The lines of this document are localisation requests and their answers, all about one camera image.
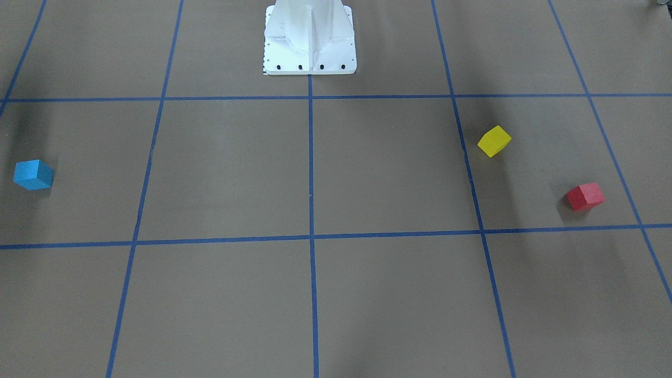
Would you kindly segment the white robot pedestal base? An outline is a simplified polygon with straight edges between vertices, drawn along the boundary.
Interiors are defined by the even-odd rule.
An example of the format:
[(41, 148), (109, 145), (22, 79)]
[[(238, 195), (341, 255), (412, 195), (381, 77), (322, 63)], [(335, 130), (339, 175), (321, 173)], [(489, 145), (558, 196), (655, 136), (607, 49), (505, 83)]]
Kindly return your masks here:
[(265, 11), (266, 75), (351, 75), (357, 71), (351, 7), (341, 1), (276, 1)]

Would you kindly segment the red wooden block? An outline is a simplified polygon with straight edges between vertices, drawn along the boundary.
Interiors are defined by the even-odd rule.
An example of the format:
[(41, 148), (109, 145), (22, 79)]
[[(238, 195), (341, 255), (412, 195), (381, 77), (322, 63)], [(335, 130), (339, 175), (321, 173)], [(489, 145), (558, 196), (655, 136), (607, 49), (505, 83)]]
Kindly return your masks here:
[(598, 182), (576, 186), (565, 194), (565, 198), (574, 212), (590, 210), (606, 200)]

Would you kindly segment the blue wooden block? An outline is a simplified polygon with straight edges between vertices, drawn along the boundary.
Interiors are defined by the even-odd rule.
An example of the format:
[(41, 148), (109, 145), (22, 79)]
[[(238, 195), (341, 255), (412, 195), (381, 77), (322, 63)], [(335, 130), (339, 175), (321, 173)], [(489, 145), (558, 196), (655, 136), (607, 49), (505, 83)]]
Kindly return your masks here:
[(37, 191), (52, 187), (54, 170), (42, 160), (19, 161), (15, 164), (14, 183)]

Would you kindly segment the yellow wooden block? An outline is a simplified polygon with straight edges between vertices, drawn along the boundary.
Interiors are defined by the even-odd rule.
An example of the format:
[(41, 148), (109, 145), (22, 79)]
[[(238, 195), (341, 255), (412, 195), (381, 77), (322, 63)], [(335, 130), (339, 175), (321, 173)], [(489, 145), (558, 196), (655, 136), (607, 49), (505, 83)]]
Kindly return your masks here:
[(512, 136), (500, 125), (485, 132), (477, 143), (478, 148), (488, 157), (494, 158), (512, 141)]

